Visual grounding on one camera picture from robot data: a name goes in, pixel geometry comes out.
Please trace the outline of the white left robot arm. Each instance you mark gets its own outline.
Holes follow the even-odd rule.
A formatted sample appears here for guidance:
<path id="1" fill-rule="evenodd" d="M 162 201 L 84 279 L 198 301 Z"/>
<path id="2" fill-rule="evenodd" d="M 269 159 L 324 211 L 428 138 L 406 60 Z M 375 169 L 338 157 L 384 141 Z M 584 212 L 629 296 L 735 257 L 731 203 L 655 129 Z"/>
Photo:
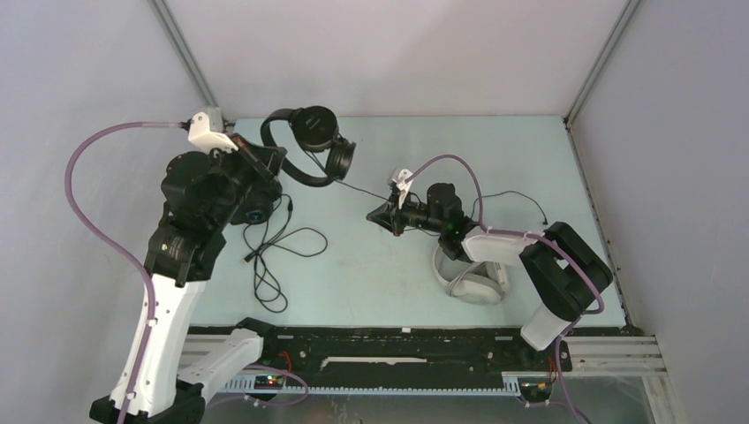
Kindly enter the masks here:
<path id="1" fill-rule="evenodd" d="M 234 134 L 227 149 L 187 152 L 169 162 L 163 213 L 139 264 L 146 291 L 132 348 L 116 387 L 91 405 L 92 420 L 198 423 L 242 367 L 276 363 L 275 339 L 239 329 L 186 371 L 178 368 L 194 309 L 226 244 L 224 229 L 254 194 L 280 186 L 286 154 Z"/>

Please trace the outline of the small black on-ear headphones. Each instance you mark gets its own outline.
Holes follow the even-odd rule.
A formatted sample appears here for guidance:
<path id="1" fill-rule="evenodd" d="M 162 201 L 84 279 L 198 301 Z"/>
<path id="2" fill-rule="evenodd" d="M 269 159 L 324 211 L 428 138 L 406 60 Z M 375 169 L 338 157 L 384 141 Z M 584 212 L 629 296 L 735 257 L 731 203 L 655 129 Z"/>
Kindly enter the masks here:
<path id="1" fill-rule="evenodd" d="M 328 151 L 323 167 L 323 177 L 314 177 L 285 160 L 282 170 L 298 183 L 309 187 L 325 187 L 343 181 L 351 168 L 356 143 L 341 135 L 337 116 L 321 105 L 305 108 L 283 108 L 272 112 L 261 124 L 260 136 L 265 147 L 278 148 L 271 125 L 276 121 L 286 122 L 292 135 L 305 152 L 310 154 Z"/>

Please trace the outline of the white gaming headset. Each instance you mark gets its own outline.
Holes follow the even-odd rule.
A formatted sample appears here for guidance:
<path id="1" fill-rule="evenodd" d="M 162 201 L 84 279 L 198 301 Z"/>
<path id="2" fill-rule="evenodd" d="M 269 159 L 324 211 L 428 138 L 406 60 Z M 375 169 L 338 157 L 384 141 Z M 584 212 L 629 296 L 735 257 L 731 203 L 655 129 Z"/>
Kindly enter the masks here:
<path id="1" fill-rule="evenodd" d="M 498 305 L 510 289 L 506 268 L 497 262 L 472 262 L 453 278 L 445 278 L 441 266 L 447 255 L 439 245 L 432 253 L 431 269 L 445 294 L 478 306 Z"/>

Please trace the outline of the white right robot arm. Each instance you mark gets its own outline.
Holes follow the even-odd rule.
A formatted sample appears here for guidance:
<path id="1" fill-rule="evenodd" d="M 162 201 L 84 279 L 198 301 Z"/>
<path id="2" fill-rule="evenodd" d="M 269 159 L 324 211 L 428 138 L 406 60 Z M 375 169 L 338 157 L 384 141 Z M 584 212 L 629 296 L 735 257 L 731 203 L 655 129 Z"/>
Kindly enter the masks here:
<path id="1" fill-rule="evenodd" d="M 437 233 L 433 264 L 444 259 L 463 261 L 469 268 L 480 267 L 487 274 L 445 281 L 451 297 L 474 304 L 495 304 L 508 283 L 507 266 L 521 266 L 541 299 L 532 317 L 520 330 L 513 346 L 515 361 L 536 369 L 549 357 L 549 346 L 576 320 L 587 314 L 613 281 L 609 266 L 567 223 L 555 222 L 542 234 L 484 230 L 463 209 L 454 185 L 435 183 L 426 201 L 404 193 L 393 185 L 390 197 L 369 212 L 366 219 L 394 236 L 408 229 Z"/>

